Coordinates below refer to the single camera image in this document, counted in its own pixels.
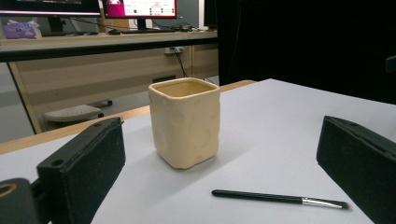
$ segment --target ceramic cup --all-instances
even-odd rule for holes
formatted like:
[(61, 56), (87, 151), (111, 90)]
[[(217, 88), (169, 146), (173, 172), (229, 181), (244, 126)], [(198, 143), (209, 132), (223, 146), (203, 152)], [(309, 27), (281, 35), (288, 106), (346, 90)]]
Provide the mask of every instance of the ceramic cup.
[(193, 77), (148, 87), (154, 145), (171, 166), (188, 169), (219, 150), (219, 86)]

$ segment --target black paintbrush handle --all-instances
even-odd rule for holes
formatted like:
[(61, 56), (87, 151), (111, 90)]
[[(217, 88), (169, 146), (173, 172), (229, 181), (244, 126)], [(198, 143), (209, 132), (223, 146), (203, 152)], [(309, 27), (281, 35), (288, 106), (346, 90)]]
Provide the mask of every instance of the black paintbrush handle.
[(249, 199), (249, 200), (259, 200), (259, 201), (277, 202), (277, 203), (299, 203), (299, 204), (303, 203), (303, 199), (301, 197), (275, 195), (275, 194), (261, 194), (261, 193), (223, 190), (223, 189), (214, 189), (212, 190), (212, 194), (214, 196), (225, 197), (225, 198)]

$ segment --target foam pad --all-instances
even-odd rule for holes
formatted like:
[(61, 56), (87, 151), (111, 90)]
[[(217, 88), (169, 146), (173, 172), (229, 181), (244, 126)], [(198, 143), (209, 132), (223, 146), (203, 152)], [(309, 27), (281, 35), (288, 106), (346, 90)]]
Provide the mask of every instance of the foam pad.
[(394, 142), (357, 123), (326, 116), (317, 161), (374, 223), (396, 223)]
[(91, 223), (125, 163), (120, 118), (94, 123), (37, 165), (52, 223)]

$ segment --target metal ferrule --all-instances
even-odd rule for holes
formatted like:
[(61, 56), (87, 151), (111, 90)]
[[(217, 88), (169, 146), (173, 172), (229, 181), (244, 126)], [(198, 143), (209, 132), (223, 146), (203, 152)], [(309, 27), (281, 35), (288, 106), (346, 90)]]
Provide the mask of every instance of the metal ferrule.
[(334, 204), (334, 203), (322, 202), (321, 200), (310, 199), (310, 198), (303, 198), (303, 204), (332, 207), (332, 208), (342, 208), (342, 206)]

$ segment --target wooden desk edge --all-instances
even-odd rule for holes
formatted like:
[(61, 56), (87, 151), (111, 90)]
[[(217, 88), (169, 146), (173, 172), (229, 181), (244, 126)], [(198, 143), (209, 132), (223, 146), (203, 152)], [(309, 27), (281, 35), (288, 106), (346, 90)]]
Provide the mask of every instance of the wooden desk edge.
[[(255, 81), (252, 80), (242, 80), (235, 83), (227, 84), (220, 87), (221, 91), (230, 91), (239, 87), (246, 86), (248, 84), (254, 83)], [(13, 141), (5, 142), (0, 144), (0, 155), (6, 154), (8, 152), (12, 152), (15, 150), (23, 149), (26, 147), (32, 147), (38, 144), (42, 144), (48, 141), (52, 141), (58, 138), (66, 137), (72, 134), (81, 133), (90, 125), (94, 124), (95, 122), (102, 120), (102, 119), (109, 119), (115, 117), (122, 117), (122, 119), (131, 119), (134, 117), (138, 117), (141, 115), (145, 115), (149, 113), (149, 106), (142, 106), (136, 109), (120, 112), (118, 114), (105, 116), (99, 119), (92, 119), (85, 122), (81, 122), (75, 125), (67, 126), (64, 128), (56, 129), (53, 131), (39, 133), (28, 137), (23, 137), (20, 139), (16, 139)]]

